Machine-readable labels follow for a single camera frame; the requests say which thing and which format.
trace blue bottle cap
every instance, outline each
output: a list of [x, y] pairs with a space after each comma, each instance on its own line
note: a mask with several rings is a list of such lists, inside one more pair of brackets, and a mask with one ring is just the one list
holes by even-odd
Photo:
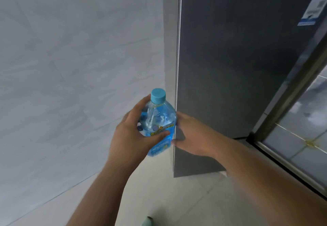
[[160, 105], [166, 101], [166, 92], [162, 88], [155, 88], [151, 92], [151, 101], [153, 104]]

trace green slipper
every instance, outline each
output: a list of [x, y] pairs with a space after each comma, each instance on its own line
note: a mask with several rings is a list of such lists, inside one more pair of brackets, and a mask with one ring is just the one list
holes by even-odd
[[153, 218], [148, 216], [141, 226], [154, 226]]

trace gray refrigerator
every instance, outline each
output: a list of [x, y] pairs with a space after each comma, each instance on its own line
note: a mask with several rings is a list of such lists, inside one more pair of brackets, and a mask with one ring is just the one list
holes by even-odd
[[[327, 1], [313, 1], [163, 0], [167, 99], [228, 137], [248, 138], [325, 34]], [[174, 177], [224, 170], [178, 148], [172, 159]]]

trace plastic bottle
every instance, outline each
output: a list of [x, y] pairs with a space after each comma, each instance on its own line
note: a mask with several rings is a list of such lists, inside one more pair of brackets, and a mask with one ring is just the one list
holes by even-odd
[[166, 92], [162, 88], [155, 88], [151, 92], [151, 101], [143, 109], [140, 117], [140, 127], [143, 135], [153, 136], [168, 130], [170, 134], [156, 144], [147, 154], [155, 156], [168, 149], [173, 139], [177, 115], [172, 105], [166, 101]]

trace hand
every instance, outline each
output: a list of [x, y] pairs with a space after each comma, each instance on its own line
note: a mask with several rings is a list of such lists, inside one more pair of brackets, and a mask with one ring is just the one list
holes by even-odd
[[174, 139], [172, 144], [194, 155], [215, 158], [214, 150], [221, 134], [181, 112], [177, 112], [177, 126], [183, 131], [185, 140]]
[[137, 122], [142, 109], [149, 101], [150, 95], [144, 97], [125, 114], [117, 125], [106, 165], [114, 165], [131, 174], [144, 160], [149, 150], [170, 134], [169, 131], [164, 131], [151, 137], [145, 137], [137, 130]]

